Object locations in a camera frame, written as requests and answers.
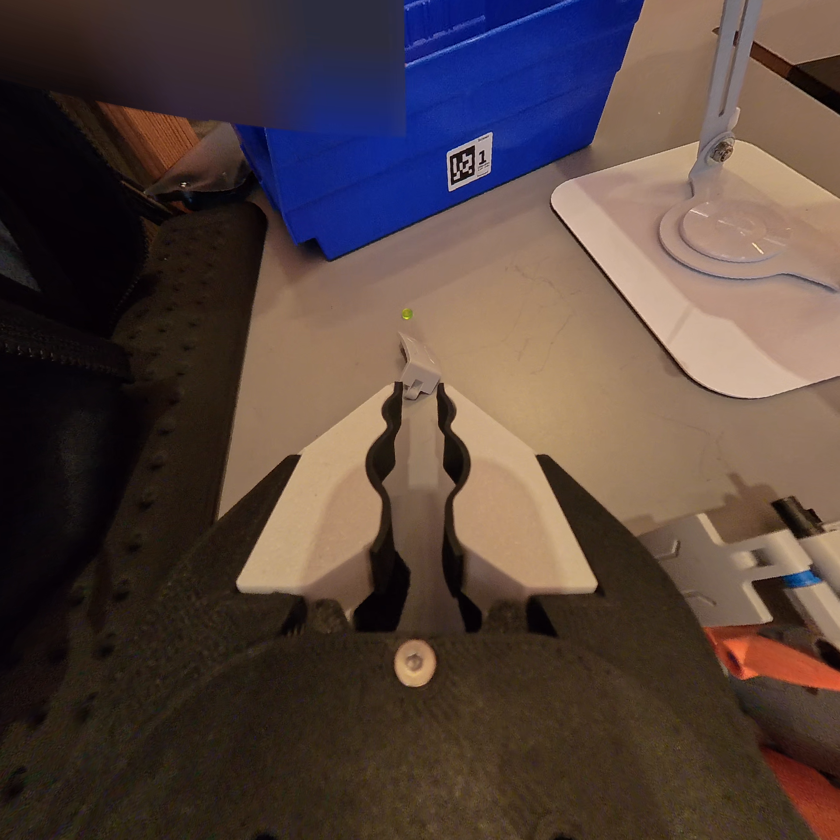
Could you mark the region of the grey orange toy brick model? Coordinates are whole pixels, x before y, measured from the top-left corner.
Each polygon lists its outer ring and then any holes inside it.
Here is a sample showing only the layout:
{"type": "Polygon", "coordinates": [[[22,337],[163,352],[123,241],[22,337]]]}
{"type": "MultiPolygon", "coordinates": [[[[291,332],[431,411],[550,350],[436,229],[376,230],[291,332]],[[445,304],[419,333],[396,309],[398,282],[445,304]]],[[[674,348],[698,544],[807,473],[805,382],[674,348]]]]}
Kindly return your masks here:
{"type": "Polygon", "coordinates": [[[708,515],[640,536],[684,596],[783,791],[838,838],[839,525],[795,497],[781,529],[725,542],[708,515]]]}

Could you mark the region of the black studded foam pad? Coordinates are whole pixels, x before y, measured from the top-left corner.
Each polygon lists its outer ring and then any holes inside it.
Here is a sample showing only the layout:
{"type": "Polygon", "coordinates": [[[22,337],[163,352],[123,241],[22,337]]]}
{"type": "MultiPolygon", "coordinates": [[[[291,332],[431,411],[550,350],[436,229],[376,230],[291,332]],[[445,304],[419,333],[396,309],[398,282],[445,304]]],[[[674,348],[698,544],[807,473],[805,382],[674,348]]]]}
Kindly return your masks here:
{"type": "Polygon", "coordinates": [[[252,202],[171,219],[112,340],[129,356],[125,482],[95,553],[2,648],[2,838],[73,837],[78,802],[216,656],[234,597],[183,558],[213,527],[267,232],[252,202]]]}

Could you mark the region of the dark wooden table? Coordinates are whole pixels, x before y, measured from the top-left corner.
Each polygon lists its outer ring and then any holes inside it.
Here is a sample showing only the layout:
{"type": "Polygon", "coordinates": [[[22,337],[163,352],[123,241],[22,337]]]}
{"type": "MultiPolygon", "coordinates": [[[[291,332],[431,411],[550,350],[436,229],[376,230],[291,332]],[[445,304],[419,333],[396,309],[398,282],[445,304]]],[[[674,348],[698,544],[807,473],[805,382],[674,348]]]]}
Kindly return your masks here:
{"type": "Polygon", "coordinates": [[[758,42],[752,43],[750,55],[766,69],[839,114],[839,55],[792,65],[758,42]]]}

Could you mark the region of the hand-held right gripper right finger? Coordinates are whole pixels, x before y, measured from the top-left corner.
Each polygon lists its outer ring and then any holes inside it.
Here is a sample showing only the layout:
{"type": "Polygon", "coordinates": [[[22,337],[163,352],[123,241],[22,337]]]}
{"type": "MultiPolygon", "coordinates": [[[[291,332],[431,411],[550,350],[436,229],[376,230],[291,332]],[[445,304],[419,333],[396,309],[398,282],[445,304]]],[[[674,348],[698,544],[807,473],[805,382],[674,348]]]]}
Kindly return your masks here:
{"type": "Polygon", "coordinates": [[[442,565],[467,622],[499,602],[590,595],[598,582],[535,451],[455,388],[437,387],[443,468],[442,565]]]}

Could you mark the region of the wooden furniture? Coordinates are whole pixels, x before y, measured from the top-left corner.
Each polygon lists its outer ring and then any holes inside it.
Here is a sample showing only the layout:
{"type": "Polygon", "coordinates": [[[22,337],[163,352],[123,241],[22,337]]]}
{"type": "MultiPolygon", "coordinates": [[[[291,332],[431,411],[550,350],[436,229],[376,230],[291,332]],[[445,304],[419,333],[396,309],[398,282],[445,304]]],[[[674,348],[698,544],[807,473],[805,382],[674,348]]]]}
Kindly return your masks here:
{"type": "Polygon", "coordinates": [[[143,187],[159,181],[200,141],[181,117],[58,92],[50,96],[113,169],[143,187]]]}

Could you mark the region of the small grey curved brick piece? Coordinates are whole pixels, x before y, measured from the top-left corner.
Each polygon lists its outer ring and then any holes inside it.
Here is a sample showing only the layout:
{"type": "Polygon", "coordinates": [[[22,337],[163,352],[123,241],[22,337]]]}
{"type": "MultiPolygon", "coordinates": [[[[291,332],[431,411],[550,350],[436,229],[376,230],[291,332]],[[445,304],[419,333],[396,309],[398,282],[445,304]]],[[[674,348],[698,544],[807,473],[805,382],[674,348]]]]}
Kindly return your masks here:
{"type": "Polygon", "coordinates": [[[442,372],[434,354],[421,340],[399,332],[400,351],[405,364],[401,373],[403,399],[414,402],[420,396],[434,393],[442,372]]]}

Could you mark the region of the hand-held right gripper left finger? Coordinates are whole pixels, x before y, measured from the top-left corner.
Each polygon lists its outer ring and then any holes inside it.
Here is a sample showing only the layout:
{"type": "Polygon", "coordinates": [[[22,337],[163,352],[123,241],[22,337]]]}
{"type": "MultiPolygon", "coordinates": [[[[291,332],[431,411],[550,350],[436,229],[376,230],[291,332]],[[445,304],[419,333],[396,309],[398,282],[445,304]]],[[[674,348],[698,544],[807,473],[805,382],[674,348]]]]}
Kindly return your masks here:
{"type": "Polygon", "coordinates": [[[396,465],[403,384],[381,388],[290,461],[236,580],[239,592],[330,600],[358,622],[397,622],[411,573],[384,486],[396,465]]]}

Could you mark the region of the white stand with base plate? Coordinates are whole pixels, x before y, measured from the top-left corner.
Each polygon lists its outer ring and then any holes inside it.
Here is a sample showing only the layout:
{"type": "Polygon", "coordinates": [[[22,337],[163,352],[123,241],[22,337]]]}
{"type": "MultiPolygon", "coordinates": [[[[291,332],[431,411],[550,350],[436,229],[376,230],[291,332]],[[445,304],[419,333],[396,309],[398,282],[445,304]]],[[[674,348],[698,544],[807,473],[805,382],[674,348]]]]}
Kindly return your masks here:
{"type": "Polygon", "coordinates": [[[551,195],[681,371],[745,400],[839,375],[838,197],[735,137],[761,8],[723,4],[697,143],[551,195]]]}

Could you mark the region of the blue plastic bin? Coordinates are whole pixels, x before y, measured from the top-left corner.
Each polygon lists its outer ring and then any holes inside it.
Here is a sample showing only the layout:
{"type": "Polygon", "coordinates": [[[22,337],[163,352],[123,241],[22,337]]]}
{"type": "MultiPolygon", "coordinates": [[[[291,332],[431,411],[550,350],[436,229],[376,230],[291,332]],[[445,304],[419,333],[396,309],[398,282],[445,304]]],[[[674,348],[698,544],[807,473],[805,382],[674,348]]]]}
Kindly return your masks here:
{"type": "Polygon", "coordinates": [[[405,2],[404,136],[234,130],[295,244],[342,257],[589,145],[642,8],[405,2]]]}

